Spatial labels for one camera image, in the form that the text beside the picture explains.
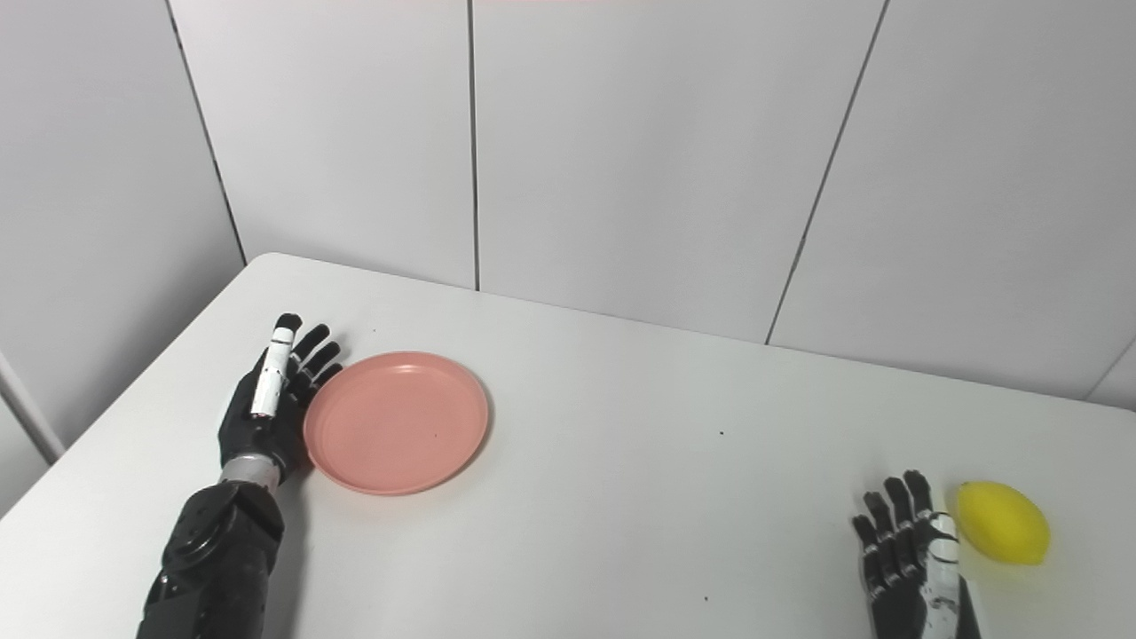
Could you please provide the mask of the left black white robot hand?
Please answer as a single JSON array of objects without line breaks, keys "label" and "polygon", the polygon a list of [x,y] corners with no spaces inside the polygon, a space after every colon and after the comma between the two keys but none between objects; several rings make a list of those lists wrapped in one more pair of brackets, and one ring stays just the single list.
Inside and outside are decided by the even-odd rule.
[{"label": "left black white robot hand", "polygon": [[308,462],[304,417],[329,380],[343,371],[342,347],[323,323],[300,335],[302,320],[283,314],[272,340],[235,387],[218,430],[222,464],[261,454],[289,480]]}]

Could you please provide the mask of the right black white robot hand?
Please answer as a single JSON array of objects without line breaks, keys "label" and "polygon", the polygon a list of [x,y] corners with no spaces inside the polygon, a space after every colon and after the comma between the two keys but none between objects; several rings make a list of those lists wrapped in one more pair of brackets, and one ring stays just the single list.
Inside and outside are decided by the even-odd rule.
[{"label": "right black white robot hand", "polygon": [[876,638],[982,638],[959,529],[935,509],[924,474],[886,478],[883,491],[864,493],[864,508],[851,523]]}]

